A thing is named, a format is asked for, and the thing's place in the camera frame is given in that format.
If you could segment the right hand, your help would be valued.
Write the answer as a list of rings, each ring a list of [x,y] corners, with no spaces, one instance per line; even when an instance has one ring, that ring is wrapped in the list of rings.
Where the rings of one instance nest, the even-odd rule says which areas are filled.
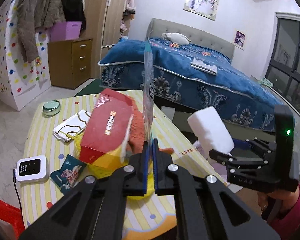
[[[255,187],[261,217],[264,220],[276,216],[279,212],[286,212],[294,207],[300,197],[300,184],[279,189],[268,184],[258,184]]]

